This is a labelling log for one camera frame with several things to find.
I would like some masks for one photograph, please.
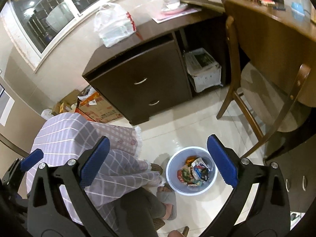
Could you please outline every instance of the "cabinet handle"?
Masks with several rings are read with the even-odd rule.
[[[291,186],[290,186],[290,181],[289,181],[289,180],[286,180],[286,181],[285,181],[285,188],[286,188],[286,191],[287,191],[287,192],[290,192]]]
[[[147,80],[147,77],[145,77],[142,81],[140,82],[137,82],[137,83],[134,83],[135,85],[139,85],[139,84],[142,84],[143,82],[145,82]]]
[[[306,191],[306,187],[307,186],[307,178],[305,178],[305,176],[303,176],[303,180],[302,180],[302,189],[303,191]]]
[[[156,104],[158,104],[160,101],[157,101],[157,102],[155,102],[155,103],[149,103],[148,105],[149,106],[154,106],[154,105],[156,105]]]

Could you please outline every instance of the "beige seat cushion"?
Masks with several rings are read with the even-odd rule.
[[[287,94],[269,82],[251,63],[248,63],[241,72],[241,88],[262,122],[273,125],[287,99]],[[310,112],[310,107],[296,101],[278,131],[290,132],[297,129],[305,122]]]

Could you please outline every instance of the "cabinet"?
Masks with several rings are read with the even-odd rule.
[[[278,163],[290,201],[290,209],[306,212],[316,197],[316,135],[293,150],[269,161]]]
[[[145,122],[151,115],[192,98],[172,35],[127,51],[103,68],[91,85],[131,124]]]

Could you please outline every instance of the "plaid tablecloth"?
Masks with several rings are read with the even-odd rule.
[[[148,169],[148,164],[137,160],[141,139],[133,128],[119,127],[87,121],[78,113],[62,113],[49,119],[34,140],[32,151],[41,149],[44,158],[26,176],[27,191],[38,165],[64,165],[69,159],[77,159],[83,151],[91,149],[101,136],[110,139],[110,152],[97,177],[85,191],[104,220],[117,230],[112,201],[143,185],[157,180],[158,172]],[[81,223],[70,201],[65,186],[60,187],[71,218]]]

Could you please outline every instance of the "tiled floor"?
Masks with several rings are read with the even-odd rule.
[[[233,101],[223,117],[216,119],[227,90],[217,89],[140,124],[143,139],[140,159],[160,164],[165,169],[170,157],[178,150],[187,146],[205,148],[207,137],[211,134],[216,134],[221,142],[232,148],[238,156],[244,154],[257,139],[237,104]],[[265,132],[264,124],[257,120]],[[129,126],[126,119],[113,124]],[[263,150],[264,147],[257,150],[249,159],[254,164],[262,164]],[[257,186],[254,185],[238,222],[247,217],[256,189]],[[165,226],[158,230],[159,236],[167,236],[170,231],[183,229],[185,226],[190,228],[188,236],[199,236],[220,211],[231,191],[231,186],[226,185],[218,174],[214,185],[201,195],[190,197],[177,194],[178,216],[173,221],[167,221]]]

